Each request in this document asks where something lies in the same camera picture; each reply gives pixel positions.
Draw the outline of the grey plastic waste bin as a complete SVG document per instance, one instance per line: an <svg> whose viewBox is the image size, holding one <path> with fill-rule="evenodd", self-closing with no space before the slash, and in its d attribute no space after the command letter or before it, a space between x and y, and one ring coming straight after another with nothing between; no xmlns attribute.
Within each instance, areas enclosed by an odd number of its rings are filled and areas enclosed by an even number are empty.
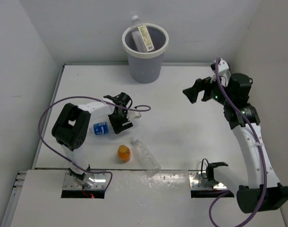
<svg viewBox="0 0 288 227"><path fill-rule="evenodd" d="M169 35L164 28L151 23L146 25L155 48L153 52L137 51L131 28L127 28L121 38L123 48L127 53L130 74L135 81L142 84L152 83L158 79L169 44Z"/></svg>

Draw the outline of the metal base plate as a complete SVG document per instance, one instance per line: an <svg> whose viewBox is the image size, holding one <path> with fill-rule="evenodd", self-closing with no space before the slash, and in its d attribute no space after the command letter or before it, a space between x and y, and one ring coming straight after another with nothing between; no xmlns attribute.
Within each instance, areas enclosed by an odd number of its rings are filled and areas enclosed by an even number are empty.
<svg viewBox="0 0 288 227"><path fill-rule="evenodd" d="M227 187L220 182L208 182L199 171L189 171L188 176L191 190L227 190Z"/></svg>
<svg viewBox="0 0 288 227"><path fill-rule="evenodd" d="M85 174L85 179L81 181L70 175L69 171L66 171L62 189L66 191L81 191L84 187L86 191L103 191L109 181L110 176L108 174Z"/></svg>

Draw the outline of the clear ribbed unlabelled bottle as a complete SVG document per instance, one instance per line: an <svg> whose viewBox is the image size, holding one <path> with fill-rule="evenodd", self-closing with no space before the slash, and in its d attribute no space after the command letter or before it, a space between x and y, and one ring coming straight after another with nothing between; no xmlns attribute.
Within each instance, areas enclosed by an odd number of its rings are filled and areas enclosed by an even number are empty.
<svg viewBox="0 0 288 227"><path fill-rule="evenodd" d="M131 143L132 152L143 169L151 172L160 171L160 164L156 161L150 150L142 141L133 138Z"/></svg>

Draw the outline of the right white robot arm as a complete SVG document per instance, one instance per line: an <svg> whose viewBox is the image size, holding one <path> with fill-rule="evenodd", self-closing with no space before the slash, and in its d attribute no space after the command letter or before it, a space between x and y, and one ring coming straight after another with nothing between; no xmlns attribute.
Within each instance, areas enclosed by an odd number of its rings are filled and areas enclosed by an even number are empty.
<svg viewBox="0 0 288 227"><path fill-rule="evenodd" d="M248 102L252 83L247 75L234 73L223 88L238 112L230 106L218 83L210 77L197 79L192 87L183 90L193 104L199 92L203 91L203 102L213 99L223 105L225 119L239 143L248 179L237 176L225 162L209 163L202 177L209 183L223 183L234 194L245 214L253 212L263 189L266 190L265 197L259 211L277 210L288 200L288 186L281 184L267 156L257 110Z"/></svg>

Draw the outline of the blue label Pocari bottle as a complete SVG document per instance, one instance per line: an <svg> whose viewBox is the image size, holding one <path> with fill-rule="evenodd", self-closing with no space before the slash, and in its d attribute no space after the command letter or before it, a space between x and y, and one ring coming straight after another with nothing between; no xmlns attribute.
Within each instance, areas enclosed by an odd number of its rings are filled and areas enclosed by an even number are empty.
<svg viewBox="0 0 288 227"><path fill-rule="evenodd" d="M107 122L99 122L99 123L93 124L89 128L89 131L90 133L93 133L95 135L103 135L103 134L108 134L110 130L109 130Z"/></svg>

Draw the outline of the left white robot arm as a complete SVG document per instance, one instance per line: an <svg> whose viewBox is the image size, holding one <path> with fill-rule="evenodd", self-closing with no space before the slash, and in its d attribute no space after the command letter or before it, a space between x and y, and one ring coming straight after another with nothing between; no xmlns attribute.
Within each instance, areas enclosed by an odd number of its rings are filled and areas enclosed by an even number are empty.
<svg viewBox="0 0 288 227"><path fill-rule="evenodd" d="M68 170L77 184L84 187L91 187L94 184L94 174L88 173L90 165L82 148L90 121L107 116L110 126L98 124L96 128L93 128L93 131L102 134L111 131L114 134L119 134L133 126L126 109L131 107L132 103L131 97L122 92L117 96L104 96L100 102L64 105L51 133L62 146L66 157L72 161Z"/></svg>

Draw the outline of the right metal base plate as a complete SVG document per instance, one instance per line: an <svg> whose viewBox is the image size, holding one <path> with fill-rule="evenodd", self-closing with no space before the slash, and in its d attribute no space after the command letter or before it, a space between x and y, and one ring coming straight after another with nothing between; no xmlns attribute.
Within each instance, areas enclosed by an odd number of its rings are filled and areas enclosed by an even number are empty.
<svg viewBox="0 0 288 227"><path fill-rule="evenodd" d="M191 190L227 190L227 187L220 182L208 182L199 171L189 171L188 176Z"/></svg>

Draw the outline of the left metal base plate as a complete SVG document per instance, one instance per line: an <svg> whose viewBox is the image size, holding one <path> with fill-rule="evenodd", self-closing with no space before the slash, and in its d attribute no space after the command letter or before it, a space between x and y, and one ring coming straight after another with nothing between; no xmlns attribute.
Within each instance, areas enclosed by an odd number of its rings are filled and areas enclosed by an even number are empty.
<svg viewBox="0 0 288 227"><path fill-rule="evenodd" d="M66 191L81 191L84 187L86 191L103 191L109 181L110 176L108 174L85 174L85 179L81 181L70 175L69 171L66 171L62 189Z"/></svg>

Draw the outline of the small orange bottle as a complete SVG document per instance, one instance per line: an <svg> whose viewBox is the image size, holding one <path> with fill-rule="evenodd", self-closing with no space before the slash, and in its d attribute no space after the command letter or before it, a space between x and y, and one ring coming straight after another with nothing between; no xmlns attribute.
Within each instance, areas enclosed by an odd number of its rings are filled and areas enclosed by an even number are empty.
<svg viewBox="0 0 288 227"><path fill-rule="evenodd" d="M130 149L125 145L119 146L117 155L122 162L128 162L131 159Z"/></svg>

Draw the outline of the clear bottle cream label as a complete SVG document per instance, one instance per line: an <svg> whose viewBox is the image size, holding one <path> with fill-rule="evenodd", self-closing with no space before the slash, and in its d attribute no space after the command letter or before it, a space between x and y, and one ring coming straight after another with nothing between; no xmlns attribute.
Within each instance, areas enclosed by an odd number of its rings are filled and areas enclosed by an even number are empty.
<svg viewBox="0 0 288 227"><path fill-rule="evenodd" d="M132 16L131 34L138 52L154 51L148 28L137 15Z"/></svg>

